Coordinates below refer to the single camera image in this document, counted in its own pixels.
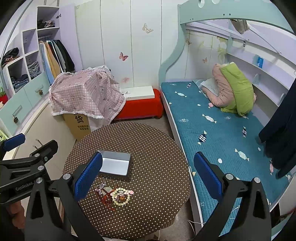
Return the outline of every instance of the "red ottoman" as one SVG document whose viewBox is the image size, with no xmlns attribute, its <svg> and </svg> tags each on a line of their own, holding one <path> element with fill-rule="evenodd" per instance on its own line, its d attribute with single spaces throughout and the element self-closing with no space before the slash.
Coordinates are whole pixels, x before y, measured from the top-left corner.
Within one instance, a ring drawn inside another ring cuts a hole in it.
<svg viewBox="0 0 296 241">
<path fill-rule="evenodd" d="M 161 118 L 163 115 L 163 105 L 160 93 L 157 89 L 153 89 L 155 98 L 141 100 L 127 100 L 126 104 L 114 118 L 114 120 L 136 119 L 145 117 Z"/>
</svg>

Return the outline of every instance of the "pillow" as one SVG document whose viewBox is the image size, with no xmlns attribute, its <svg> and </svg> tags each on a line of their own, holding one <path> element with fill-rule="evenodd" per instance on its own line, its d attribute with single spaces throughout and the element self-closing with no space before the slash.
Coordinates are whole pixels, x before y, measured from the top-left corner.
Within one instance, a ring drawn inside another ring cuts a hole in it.
<svg viewBox="0 0 296 241">
<path fill-rule="evenodd" d="M 219 95 L 219 89 L 218 89 L 217 83 L 213 78 L 210 78 L 210 79 L 207 79 L 207 80 L 203 81 L 200 85 L 206 87 L 214 95 L 216 95 L 216 96 Z"/>
<path fill-rule="evenodd" d="M 254 90 L 252 83 L 245 77 L 235 63 L 220 68 L 221 73 L 228 80 L 233 90 L 234 100 L 224 112 L 238 113 L 240 116 L 247 114 L 254 104 Z"/>
<path fill-rule="evenodd" d="M 213 68 L 213 76 L 217 83 L 219 94 L 216 96 L 206 87 L 202 87 L 203 92 L 207 95 L 209 100 L 217 107 L 228 106 L 231 101 L 234 99 L 233 91 L 220 71 L 220 64 L 215 64 Z"/>
</svg>

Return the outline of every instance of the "white towel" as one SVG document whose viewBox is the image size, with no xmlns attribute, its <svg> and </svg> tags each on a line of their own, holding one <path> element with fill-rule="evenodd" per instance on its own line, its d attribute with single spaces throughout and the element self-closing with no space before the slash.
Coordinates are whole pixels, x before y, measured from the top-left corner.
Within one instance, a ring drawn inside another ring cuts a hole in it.
<svg viewBox="0 0 296 241">
<path fill-rule="evenodd" d="M 209 91 L 211 91 L 214 95 L 219 95 L 219 89 L 216 81 L 213 78 L 203 81 L 200 85 L 206 87 Z"/>
</svg>

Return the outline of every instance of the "bed frame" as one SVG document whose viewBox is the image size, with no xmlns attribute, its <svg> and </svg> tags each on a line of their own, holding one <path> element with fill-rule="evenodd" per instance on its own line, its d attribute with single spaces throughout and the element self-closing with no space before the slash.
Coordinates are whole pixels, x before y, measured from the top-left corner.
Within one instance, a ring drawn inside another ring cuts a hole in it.
<svg viewBox="0 0 296 241">
<path fill-rule="evenodd" d="M 214 20 L 214 19 L 245 19 L 245 20 L 252 20 L 257 22 L 262 22 L 266 24 L 270 24 L 286 30 L 290 33 L 293 33 L 292 28 L 281 14 L 279 9 L 270 2 L 266 1 L 258 1 L 258 0 L 245 0 L 245 1 L 233 1 L 233 0 L 223 0 L 219 4 L 220 0 L 208 0 L 206 3 L 202 2 L 202 0 L 189 0 L 181 5 L 178 5 L 178 40 L 170 57 L 164 61 L 158 72 L 158 79 L 159 79 L 159 90 L 161 94 L 161 98 L 163 101 L 163 105 L 165 111 L 167 113 L 170 127 L 173 132 L 174 139 L 178 146 L 182 149 L 185 157 L 186 154 L 184 152 L 182 142 L 177 130 L 177 126 L 175 124 L 173 115 L 170 111 L 169 104 L 167 99 L 165 98 L 162 90 L 161 90 L 161 83 L 162 82 L 171 82 L 171 80 L 166 80 L 166 72 L 168 69 L 178 60 L 181 56 L 181 53 L 185 46 L 186 41 L 186 24 L 193 23 L 193 22 L 200 22 L 205 20 Z M 261 37 L 265 42 L 268 43 L 267 39 Z M 277 49 L 269 44 L 271 48 L 278 53 Z M 198 200 L 197 191 L 193 182 L 192 173 L 189 170 L 190 179 L 191 179 L 191 194 L 190 194 L 190 202 L 192 208 L 192 214 L 195 223 L 195 231 L 196 233 L 203 227 L 203 219 L 201 214 L 200 202 Z M 275 200 L 272 205 L 270 206 L 270 211 L 278 204 L 280 199 L 285 195 L 289 196 L 291 193 L 295 192 L 295 188 L 291 188 L 295 186 L 293 183 L 296 183 L 296 178 L 293 176 L 290 180 L 290 183 L 287 189 L 283 192 L 282 195 Z"/>
</svg>

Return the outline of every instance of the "green plant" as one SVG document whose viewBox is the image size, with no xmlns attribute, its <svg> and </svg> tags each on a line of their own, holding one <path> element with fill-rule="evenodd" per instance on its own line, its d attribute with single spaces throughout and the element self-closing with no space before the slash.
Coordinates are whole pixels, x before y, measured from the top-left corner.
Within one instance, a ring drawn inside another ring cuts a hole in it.
<svg viewBox="0 0 296 241">
<path fill-rule="evenodd" d="M 0 97 L 6 95 L 5 91 L 3 90 L 3 87 L 0 87 Z"/>
</svg>

